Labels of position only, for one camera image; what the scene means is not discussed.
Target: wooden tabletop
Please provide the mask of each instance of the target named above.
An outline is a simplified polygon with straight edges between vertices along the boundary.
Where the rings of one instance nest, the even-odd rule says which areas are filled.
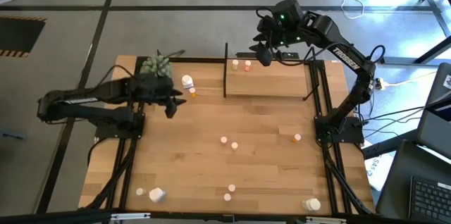
[[[133,71],[135,62],[135,56],[119,56],[116,64]],[[272,66],[276,65],[270,66],[270,73],[286,69],[277,66],[280,69],[274,70]],[[262,73],[258,67],[254,61],[246,74]],[[307,93],[311,90],[309,68],[299,68],[302,67],[296,69],[299,77],[291,80]],[[228,76],[239,73],[229,70],[233,70],[231,65]],[[227,89],[231,88],[232,93],[228,91],[224,98],[222,63],[173,63],[173,71],[178,89],[182,89],[183,75],[192,76],[197,96],[193,98],[183,90],[187,103],[179,106],[172,119],[166,118],[163,107],[145,106],[147,118],[143,136],[137,143],[127,210],[330,214],[323,157],[314,140],[312,97],[302,101],[290,94],[285,97],[256,96],[253,94],[266,94],[255,92],[255,87],[248,88],[249,94],[243,92],[245,85],[254,84],[252,81],[242,81],[244,86],[239,87],[240,93],[233,94],[228,81]],[[347,95],[342,64],[326,61],[326,73],[333,106],[338,106]],[[113,78],[125,76],[118,68],[113,72]],[[278,81],[264,82],[268,89],[286,92],[286,86]],[[302,140],[293,143],[297,133],[301,134]],[[225,146],[220,143],[222,136],[228,138]],[[230,147],[232,142],[238,143],[236,151]],[[88,205],[111,177],[117,146],[117,139],[109,139],[92,152],[80,206]],[[352,144],[341,144],[341,150],[347,181],[364,204],[374,211],[362,153]],[[228,193],[230,184],[236,185],[236,191],[231,193],[232,200],[226,202],[223,195]],[[147,191],[160,187],[166,191],[166,197],[154,203],[147,195],[136,195],[139,187]],[[335,190],[342,211],[340,186],[336,181]],[[116,189],[114,206],[118,205],[120,193],[121,182]],[[312,197],[321,202],[321,209],[314,213],[302,206],[303,201]]]

